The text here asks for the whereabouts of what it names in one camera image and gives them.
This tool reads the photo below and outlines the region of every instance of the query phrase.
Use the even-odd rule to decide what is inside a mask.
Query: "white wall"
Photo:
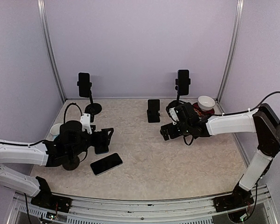
[[[216,97],[236,0],[46,1],[52,46],[67,98],[79,72],[93,95],[175,97],[177,70],[189,69],[190,96]]]
[[[0,0],[0,138],[43,139],[61,105],[37,1]],[[24,173],[31,168],[12,167]],[[13,195],[13,190],[0,186],[0,224]]]
[[[227,112],[252,108],[276,90],[280,90],[280,0],[246,0],[223,108]],[[280,95],[266,102],[280,118]],[[256,134],[238,136],[251,159],[258,145]],[[264,182],[280,217],[280,153]]]

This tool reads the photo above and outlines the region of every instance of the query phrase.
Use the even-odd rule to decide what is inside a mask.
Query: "beige marble tabletop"
[[[171,101],[161,99],[161,122],[148,123],[147,99],[95,100],[103,107],[95,116],[97,130],[114,128],[109,153],[95,155],[90,147],[87,159],[73,171],[34,166],[31,175],[45,178],[53,192],[91,198],[158,200],[231,191],[245,171],[232,135],[198,138],[191,146],[181,137],[164,141],[160,126],[171,122],[165,111]],[[82,111],[89,104],[89,100],[66,101],[54,124],[62,123],[71,102]],[[66,119],[79,120],[79,110],[70,107]],[[120,155],[123,164],[95,176],[90,164],[113,153]]]

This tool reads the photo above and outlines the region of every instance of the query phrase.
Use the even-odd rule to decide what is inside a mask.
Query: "white bowl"
[[[198,106],[203,111],[210,111],[215,106],[215,101],[208,96],[200,96],[198,98]]]

